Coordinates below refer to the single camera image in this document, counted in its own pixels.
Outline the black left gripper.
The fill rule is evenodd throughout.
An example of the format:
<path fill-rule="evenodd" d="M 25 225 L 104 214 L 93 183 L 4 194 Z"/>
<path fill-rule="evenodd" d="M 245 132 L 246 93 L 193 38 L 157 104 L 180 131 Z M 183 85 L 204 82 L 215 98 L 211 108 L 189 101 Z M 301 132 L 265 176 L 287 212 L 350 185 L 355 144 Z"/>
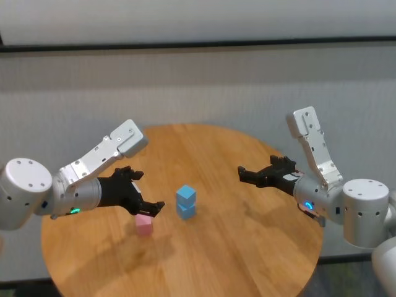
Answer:
<path fill-rule="evenodd" d="M 98 178 L 101 197 L 98 207 L 120 206 L 131 215 L 156 217 L 165 206 L 163 201 L 142 201 L 142 195 L 130 179 L 140 179 L 143 171 L 133 170 L 130 166 L 116 169 L 116 177 Z"/>

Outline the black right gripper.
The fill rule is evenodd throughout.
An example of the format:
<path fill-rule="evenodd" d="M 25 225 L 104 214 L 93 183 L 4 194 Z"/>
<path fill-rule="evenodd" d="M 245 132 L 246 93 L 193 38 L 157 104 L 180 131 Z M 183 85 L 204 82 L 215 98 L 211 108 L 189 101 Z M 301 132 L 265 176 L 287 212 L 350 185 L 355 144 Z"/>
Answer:
<path fill-rule="evenodd" d="M 302 172 L 295 170 L 296 162 L 290 160 L 287 156 L 271 155 L 270 164 L 272 166 L 262 170 L 264 175 L 263 187 L 273 187 L 293 196 L 295 184 L 302 177 Z M 245 167 L 239 166 L 238 176 L 242 183 L 262 187 L 262 174 L 259 172 L 249 171 Z"/>

